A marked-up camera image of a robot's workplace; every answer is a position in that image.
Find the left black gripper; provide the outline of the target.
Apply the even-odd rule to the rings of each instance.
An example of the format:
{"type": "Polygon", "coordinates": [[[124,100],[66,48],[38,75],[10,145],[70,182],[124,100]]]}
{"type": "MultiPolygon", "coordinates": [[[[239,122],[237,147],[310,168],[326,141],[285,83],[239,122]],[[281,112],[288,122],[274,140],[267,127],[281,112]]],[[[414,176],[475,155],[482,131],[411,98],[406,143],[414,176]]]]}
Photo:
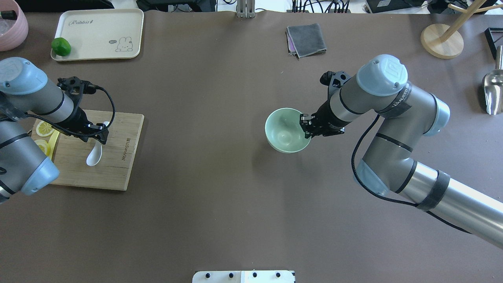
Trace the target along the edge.
{"type": "Polygon", "coordinates": [[[108,138],[108,127],[104,123],[90,122],[80,107],[75,108],[72,114],[63,121],[63,129],[63,133],[67,136],[77,137],[85,143],[89,138],[94,138],[105,145],[108,138]]]}

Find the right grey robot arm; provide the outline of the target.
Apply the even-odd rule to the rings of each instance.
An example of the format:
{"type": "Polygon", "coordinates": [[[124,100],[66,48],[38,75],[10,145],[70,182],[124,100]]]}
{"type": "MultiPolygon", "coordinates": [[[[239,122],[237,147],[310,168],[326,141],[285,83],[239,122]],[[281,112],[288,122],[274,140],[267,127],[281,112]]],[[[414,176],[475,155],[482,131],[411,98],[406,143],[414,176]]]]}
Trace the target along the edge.
{"type": "Polygon", "coordinates": [[[388,192],[401,195],[405,205],[502,247],[501,202],[411,157],[422,136],[433,136],[447,124],[450,109],[413,85],[398,58],[381,54],[353,77],[326,72],[320,82],[329,88],[327,101],[316,113],[299,118],[307,139],[342,134],[360,115],[375,111],[383,123],[353,167],[357,182],[383,200],[388,192]]]}

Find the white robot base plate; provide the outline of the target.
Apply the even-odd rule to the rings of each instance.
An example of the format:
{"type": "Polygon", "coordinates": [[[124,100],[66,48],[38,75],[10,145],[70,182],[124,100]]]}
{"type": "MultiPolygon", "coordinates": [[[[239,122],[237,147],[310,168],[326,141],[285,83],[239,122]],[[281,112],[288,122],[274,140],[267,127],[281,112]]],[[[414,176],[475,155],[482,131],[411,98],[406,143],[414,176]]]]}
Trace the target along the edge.
{"type": "Polygon", "coordinates": [[[216,270],[196,272],[192,283],[296,283],[290,270],[216,270]]]}

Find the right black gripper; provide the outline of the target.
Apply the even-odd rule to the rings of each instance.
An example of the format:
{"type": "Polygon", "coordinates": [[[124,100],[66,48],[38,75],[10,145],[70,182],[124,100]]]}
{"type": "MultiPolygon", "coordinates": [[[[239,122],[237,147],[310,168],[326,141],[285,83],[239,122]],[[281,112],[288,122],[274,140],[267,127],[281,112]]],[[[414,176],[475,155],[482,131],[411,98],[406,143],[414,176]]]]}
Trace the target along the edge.
{"type": "Polygon", "coordinates": [[[301,113],[299,124],[304,132],[304,138],[311,139],[314,136],[336,136],[345,133],[346,122],[336,117],[330,106],[330,102],[324,102],[311,115],[301,113]]]}

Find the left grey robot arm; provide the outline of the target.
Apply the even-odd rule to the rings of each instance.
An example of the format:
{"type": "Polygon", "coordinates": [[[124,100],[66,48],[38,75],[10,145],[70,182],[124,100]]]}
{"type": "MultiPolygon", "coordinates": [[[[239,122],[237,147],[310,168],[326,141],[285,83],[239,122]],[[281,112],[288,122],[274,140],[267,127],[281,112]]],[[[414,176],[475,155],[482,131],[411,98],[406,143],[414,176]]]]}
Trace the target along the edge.
{"type": "Polygon", "coordinates": [[[19,121],[28,117],[50,123],[67,136],[106,144],[108,125],[93,124],[79,107],[84,94],[104,88],[77,77],[53,83],[38,67],[21,57],[1,66],[0,166],[1,202],[22,192],[32,195],[59,176],[52,160],[39,149],[19,121]]]}

